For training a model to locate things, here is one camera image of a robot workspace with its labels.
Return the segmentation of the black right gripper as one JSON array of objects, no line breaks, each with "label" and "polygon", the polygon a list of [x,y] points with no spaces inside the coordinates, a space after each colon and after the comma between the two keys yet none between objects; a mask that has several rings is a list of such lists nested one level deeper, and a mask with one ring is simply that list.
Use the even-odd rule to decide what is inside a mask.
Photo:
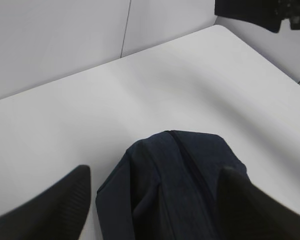
[{"label": "black right gripper", "polygon": [[300,0],[216,0],[214,14],[240,20],[278,33],[283,20],[300,30]]}]

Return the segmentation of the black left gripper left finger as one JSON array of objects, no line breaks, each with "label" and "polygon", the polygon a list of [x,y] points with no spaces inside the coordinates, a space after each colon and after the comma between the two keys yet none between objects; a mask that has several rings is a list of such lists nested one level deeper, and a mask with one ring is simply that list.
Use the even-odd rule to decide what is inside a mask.
[{"label": "black left gripper left finger", "polygon": [[50,188],[0,216],[0,240],[78,240],[91,205],[91,169],[79,165]]}]

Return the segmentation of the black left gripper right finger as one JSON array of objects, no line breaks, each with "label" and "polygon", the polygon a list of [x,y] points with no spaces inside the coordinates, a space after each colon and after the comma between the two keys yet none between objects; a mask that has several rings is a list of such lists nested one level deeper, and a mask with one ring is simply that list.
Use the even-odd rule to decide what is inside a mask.
[{"label": "black left gripper right finger", "polygon": [[216,202],[227,240],[300,240],[300,215],[233,168],[220,171]]}]

